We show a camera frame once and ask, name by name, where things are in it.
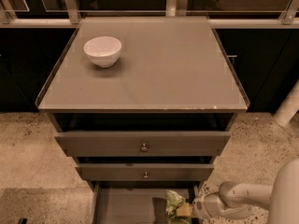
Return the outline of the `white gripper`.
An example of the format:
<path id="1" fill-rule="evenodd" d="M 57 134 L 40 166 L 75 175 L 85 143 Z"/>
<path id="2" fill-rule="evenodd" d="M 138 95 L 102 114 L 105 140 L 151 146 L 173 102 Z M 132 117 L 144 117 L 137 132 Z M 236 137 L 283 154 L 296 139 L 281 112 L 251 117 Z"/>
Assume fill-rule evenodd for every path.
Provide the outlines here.
<path id="1" fill-rule="evenodd" d="M 197 217 L 208 219 L 224 217 L 226 219 L 244 219 L 253 214 L 253 207 L 248 204 L 239 204 L 237 207 L 229 207 L 218 192 L 201 195 L 189 203 L 184 203 L 177 209 L 178 217 Z"/>

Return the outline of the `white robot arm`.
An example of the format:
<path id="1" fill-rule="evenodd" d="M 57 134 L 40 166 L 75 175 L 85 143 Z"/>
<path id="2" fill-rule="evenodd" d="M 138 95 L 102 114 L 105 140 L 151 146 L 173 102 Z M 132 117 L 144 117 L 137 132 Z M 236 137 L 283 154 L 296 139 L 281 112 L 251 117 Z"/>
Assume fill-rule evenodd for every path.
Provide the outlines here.
<path id="1" fill-rule="evenodd" d="M 299 224 L 299 159 L 286 163 L 273 186 L 223 182 L 217 192 L 196 197 L 176 211 L 178 217 L 247 218 L 254 206 L 268 211 L 267 224 Z"/>

